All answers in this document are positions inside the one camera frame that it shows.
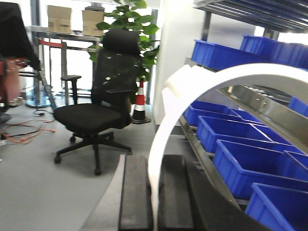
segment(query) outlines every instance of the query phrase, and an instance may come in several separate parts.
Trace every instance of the chair seat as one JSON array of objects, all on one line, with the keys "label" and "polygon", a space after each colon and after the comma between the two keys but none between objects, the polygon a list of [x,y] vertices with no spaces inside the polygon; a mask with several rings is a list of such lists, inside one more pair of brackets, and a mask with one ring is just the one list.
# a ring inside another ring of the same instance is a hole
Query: chair seat
[{"label": "chair seat", "polygon": [[53,116],[68,130],[85,135],[95,135],[116,127],[121,119],[119,112],[91,103],[59,107],[54,110]]}]

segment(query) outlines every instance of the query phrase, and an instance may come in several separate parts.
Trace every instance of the metal frame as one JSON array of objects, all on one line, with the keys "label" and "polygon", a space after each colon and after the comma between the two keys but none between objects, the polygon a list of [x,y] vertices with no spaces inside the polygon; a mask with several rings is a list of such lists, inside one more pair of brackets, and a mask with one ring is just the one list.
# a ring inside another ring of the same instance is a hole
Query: metal frame
[{"label": "metal frame", "polygon": [[308,6],[302,0],[198,0],[195,4],[197,9],[274,31],[308,31]]}]

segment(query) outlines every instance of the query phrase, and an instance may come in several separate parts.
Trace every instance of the chair headrest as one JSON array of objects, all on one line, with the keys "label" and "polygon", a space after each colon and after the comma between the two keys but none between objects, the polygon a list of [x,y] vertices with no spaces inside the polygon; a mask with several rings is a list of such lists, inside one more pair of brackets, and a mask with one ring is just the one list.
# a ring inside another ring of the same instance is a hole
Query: chair headrest
[{"label": "chair headrest", "polygon": [[137,31],[112,28],[103,37],[103,47],[116,52],[139,55],[138,41]]}]

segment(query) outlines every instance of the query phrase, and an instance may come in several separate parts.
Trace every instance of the blue storage bin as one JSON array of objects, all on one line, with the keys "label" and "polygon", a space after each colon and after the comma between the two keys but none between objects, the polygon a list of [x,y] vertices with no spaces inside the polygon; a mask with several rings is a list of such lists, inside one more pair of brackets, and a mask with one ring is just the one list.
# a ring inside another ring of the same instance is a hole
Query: blue storage bin
[{"label": "blue storage bin", "polygon": [[274,231],[308,230],[308,192],[254,183],[245,210]]},{"label": "blue storage bin", "polygon": [[288,145],[285,143],[277,143],[277,142],[259,142],[254,144],[255,147],[260,147],[260,148],[265,148],[265,149],[270,149],[270,150],[275,150],[279,152],[283,151],[289,151],[289,152],[294,152],[294,153],[301,153],[303,152],[296,148],[293,145]]},{"label": "blue storage bin", "polygon": [[308,46],[300,43],[277,42],[270,56],[270,62],[305,68]]},{"label": "blue storage bin", "polygon": [[240,50],[270,58],[277,41],[267,38],[251,35],[244,35]]},{"label": "blue storage bin", "polygon": [[272,129],[266,126],[261,126],[261,125],[253,125],[256,129],[260,130],[263,132],[265,135],[267,135],[272,141],[277,142],[277,143],[284,143],[287,145],[292,145],[288,141],[286,141],[284,138],[282,138],[280,135],[278,135],[276,132],[274,132]]},{"label": "blue storage bin", "polygon": [[300,164],[303,165],[303,167],[307,170],[308,172],[308,155],[304,153],[295,153],[292,151],[285,151],[288,155],[291,156],[291,158],[294,158],[297,160]]},{"label": "blue storage bin", "polygon": [[308,172],[285,153],[217,141],[213,163],[234,197],[249,199],[252,183],[308,191]]},{"label": "blue storage bin", "polygon": [[242,119],[225,105],[208,103],[204,101],[194,101],[183,113],[187,122],[191,126],[198,125],[198,116],[207,116],[220,119],[228,119],[234,121],[241,121]]},{"label": "blue storage bin", "polygon": [[260,120],[258,120],[257,118],[255,118],[253,115],[251,115],[250,113],[246,111],[237,110],[237,109],[232,109],[232,111],[238,114],[243,119],[243,122],[245,123],[253,123],[253,124],[262,125],[262,122]]},{"label": "blue storage bin", "polygon": [[299,100],[296,97],[291,97],[288,107],[293,111],[296,111],[303,116],[308,117],[308,106],[303,101]]},{"label": "blue storage bin", "polygon": [[197,39],[195,39],[192,60],[216,70],[241,64],[265,62],[259,55]]},{"label": "blue storage bin", "polygon": [[206,116],[199,116],[196,136],[207,152],[214,153],[217,147],[216,140],[227,140],[250,145],[260,142],[272,142],[262,132],[251,124],[230,121]]}]

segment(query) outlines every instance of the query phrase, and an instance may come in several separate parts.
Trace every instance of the traffic cone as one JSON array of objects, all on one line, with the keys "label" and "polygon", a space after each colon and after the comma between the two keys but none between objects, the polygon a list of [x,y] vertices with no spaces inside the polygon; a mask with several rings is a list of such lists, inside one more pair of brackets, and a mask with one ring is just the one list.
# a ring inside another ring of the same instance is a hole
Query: traffic cone
[{"label": "traffic cone", "polygon": [[151,119],[145,116],[144,94],[143,94],[143,79],[140,81],[138,93],[136,96],[136,104],[134,107],[131,122],[133,124],[145,124],[150,122]]}]

